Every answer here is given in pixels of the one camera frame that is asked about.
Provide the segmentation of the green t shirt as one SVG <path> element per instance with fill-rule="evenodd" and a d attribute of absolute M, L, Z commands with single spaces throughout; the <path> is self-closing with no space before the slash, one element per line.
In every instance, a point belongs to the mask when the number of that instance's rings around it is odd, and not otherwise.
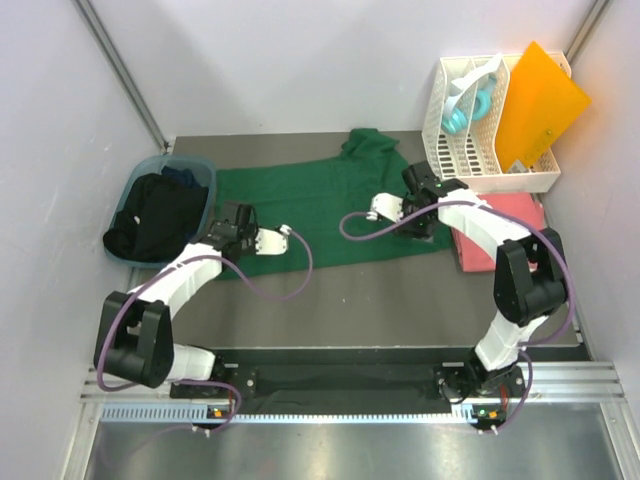
<path fill-rule="evenodd" d="M 348 133 L 229 136 L 216 141 L 216 204 L 255 207 L 266 228 L 287 224 L 305 240 L 283 256 L 249 256 L 240 268 L 249 277 L 385 261 L 448 250 L 450 230 L 427 241 L 387 234 L 369 242 L 345 239 L 340 220 L 364 212 L 378 193 L 402 197 L 402 172 L 412 163 L 403 138 L 375 128 Z"/>

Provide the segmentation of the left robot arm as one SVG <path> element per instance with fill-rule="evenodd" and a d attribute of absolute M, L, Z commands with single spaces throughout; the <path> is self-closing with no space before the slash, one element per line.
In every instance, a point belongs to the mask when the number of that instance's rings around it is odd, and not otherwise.
<path fill-rule="evenodd" d="M 156 388 L 166 381 L 192 381 L 205 396 L 226 387 L 225 370 L 215 354 L 174 342 L 172 319 L 209 281 L 244 254 L 255 251 L 259 233 L 255 208 L 227 202 L 209 230 L 146 283 L 129 292 L 114 291 L 104 300 L 94 367 L 100 388 L 106 374 L 131 386 Z"/>

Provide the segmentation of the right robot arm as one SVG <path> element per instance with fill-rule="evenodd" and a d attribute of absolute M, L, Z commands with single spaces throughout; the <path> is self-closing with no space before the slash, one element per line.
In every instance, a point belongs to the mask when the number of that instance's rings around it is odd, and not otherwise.
<path fill-rule="evenodd" d="M 472 240 L 495 264 L 496 314 L 464 361 L 465 391 L 490 395 L 535 330 L 568 300 L 561 238 L 553 229 L 526 227 L 502 214 L 457 178 L 440 179 L 426 161 L 405 168 L 402 178 L 408 193 L 396 219 L 411 219 L 400 227 L 404 235 L 428 238 L 442 224 Z"/>

